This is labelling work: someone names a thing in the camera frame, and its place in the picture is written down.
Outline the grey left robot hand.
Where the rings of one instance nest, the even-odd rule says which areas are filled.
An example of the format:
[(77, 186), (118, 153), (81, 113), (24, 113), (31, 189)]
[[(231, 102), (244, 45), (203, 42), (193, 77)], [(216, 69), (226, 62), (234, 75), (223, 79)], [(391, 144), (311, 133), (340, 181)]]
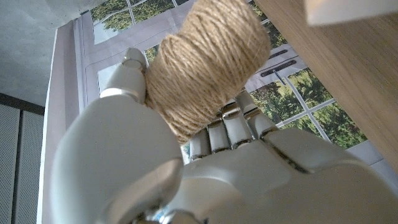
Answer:
[(144, 106), (146, 60), (129, 49), (53, 161), (54, 223), (396, 223), (371, 167), (300, 129), (278, 129), (246, 92), (192, 140)]

